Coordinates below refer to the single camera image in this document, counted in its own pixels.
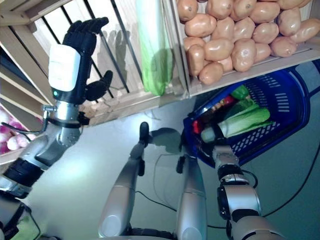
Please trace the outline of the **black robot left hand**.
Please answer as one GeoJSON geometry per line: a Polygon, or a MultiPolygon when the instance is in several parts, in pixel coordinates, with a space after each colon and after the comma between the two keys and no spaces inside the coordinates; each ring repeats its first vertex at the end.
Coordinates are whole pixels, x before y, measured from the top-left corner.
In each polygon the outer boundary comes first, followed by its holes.
{"type": "Polygon", "coordinates": [[[97,35],[108,22],[107,17],[78,20],[70,25],[61,44],[51,46],[48,81],[57,101],[81,105],[86,100],[100,99],[109,90],[113,78],[111,70],[100,80],[87,83],[97,35]]]}

